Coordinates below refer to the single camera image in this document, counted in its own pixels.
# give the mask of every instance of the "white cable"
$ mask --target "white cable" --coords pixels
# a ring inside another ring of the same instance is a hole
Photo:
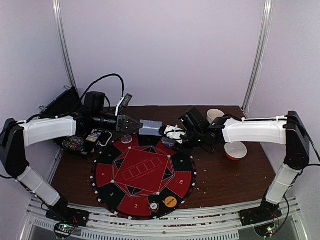
[[[110,140],[112,139],[112,137],[113,137],[113,135],[112,135],[112,133],[111,132],[108,132],[109,134],[110,134],[110,137],[109,137],[109,139],[106,141],[106,143],[105,143],[105,145],[102,145],[101,144],[101,142],[98,142],[98,145],[100,146],[100,147],[106,147],[107,145],[108,145],[108,143],[110,142]]]

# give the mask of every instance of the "round game mat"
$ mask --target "round game mat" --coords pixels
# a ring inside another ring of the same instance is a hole
[[[185,203],[196,184],[190,155],[167,148],[159,136],[116,140],[94,161],[92,187],[97,200],[118,217],[157,219]]]

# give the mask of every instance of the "wooden table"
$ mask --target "wooden table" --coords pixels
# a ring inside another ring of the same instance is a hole
[[[123,111],[136,120],[162,121],[165,125],[179,124],[191,106],[133,106]],[[215,108],[236,117],[243,117],[238,106],[197,106],[205,116]],[[192,155],[197,167],[194,191],[181,206],[183,209],[215,207],[261,199],[272,183],[275,172],[259,143],[245,143],[248,154],[240,161],[229,160],[223,145],[214,147],[214,153],[201,148]],[[94,159],[86,160],[64,153],[52,181],[52,186],[70,203],[100,207],[91,185],[90,175]]]

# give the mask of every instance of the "orange circle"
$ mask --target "orange circle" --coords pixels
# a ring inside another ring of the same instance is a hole
[[[177,199],[173,196],[168,196],[165,200],[164,200],[164,204],[168,207],[168,208],[174,208],[175,206],[177,206],[178,202]]]

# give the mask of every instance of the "white cup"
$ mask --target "white cup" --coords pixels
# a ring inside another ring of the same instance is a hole
[[[220,111],[219,109],[210,109],[206,112],[206,119],[210,124],[216,119],[223,117],[225,113],[223,111]]]

